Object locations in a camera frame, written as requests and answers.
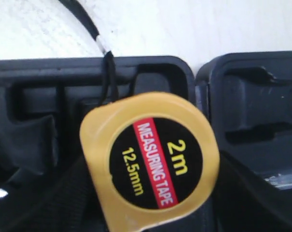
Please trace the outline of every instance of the black strap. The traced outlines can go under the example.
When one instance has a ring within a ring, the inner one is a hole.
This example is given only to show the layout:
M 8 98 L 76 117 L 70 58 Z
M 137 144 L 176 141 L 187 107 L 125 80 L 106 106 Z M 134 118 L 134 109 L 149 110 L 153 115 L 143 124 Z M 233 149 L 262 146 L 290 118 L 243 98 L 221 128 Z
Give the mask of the black strap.
M 87 11 L 77 0 L 59 0 L 88 30 L 92 38 L 98 43 L 99 31 Z M 116 82 L 116 65 L 112 52 L 107 48 L 101 48 L 104 54 L 103 75 L 102 75 L 102 93 L 98 101 L 98 106 L 102 105 L 108 95 L 108 86 L 111 86 L 111 101 L 119 99 L 118 86 Z
M 292 192 L 279 190 L 221 155 L 214 207 L 226 232 L 292 232 Z

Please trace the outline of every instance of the white cable marker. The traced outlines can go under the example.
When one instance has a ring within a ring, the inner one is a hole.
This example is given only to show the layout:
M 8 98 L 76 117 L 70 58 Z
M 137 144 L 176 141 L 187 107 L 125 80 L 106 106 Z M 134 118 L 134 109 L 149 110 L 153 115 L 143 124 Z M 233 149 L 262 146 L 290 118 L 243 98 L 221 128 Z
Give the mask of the white cable marker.
M 106 55 L 108 52 L 111 51 L 111 48 L 108 46 L 107 42 L 103 39 L 103 37 L 101 35 L 98 35 L 96 37 L 96 42 L 97 42 L 97 45 L 100 49 L 100 51 Z

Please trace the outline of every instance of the tool case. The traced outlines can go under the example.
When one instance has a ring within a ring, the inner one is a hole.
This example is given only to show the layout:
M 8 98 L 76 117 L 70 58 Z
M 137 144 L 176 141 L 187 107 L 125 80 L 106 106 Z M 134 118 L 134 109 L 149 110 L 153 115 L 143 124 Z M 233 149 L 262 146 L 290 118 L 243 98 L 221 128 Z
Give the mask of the tool case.
M 210 121 L 220 152 L 291 191 L 292 52 L 225 55 L 196 79 L 175 57 L 115 64 L 120 98 L 163 91 L 188 100 Z M 101 66 L 101 58 L 0 61 L 0 231 L 106 231 L 79 142 L 101 95 Z M 223 228 L 210 197 L 148 231 Z

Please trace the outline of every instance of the white wall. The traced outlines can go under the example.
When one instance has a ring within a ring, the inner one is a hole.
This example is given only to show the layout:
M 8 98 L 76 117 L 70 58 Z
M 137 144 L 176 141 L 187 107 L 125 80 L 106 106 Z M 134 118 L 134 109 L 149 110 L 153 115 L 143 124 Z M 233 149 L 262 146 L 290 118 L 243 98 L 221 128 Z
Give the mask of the white wall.
M 80 0 L 116 56 L 193 69 L 230 52 L 292 50 L 292 0 Z M 57 0 L 0 0 L 0 59 L 100 57 Z

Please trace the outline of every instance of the black cable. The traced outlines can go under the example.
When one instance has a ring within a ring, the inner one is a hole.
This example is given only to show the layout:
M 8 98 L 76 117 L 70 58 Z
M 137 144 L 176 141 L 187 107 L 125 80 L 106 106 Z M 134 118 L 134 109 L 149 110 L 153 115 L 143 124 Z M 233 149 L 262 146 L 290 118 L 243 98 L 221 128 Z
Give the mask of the black cable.
M 101 106 L 108 95 L 108 87 L 111 86 L 111 101 L 114 102 L 119 99 L 119 91 L 116 82 L 116 65 L 114 56 L 102 41 L 97 27 L 91 20 L 87 11 L 77 0 L 59 0 L 87 29 L 92 38 L 98 44 L 101 52 L 104 54 L 103 58 L 103 74 L 102 74 L 102 93 L 98 101 L 98 106 Z

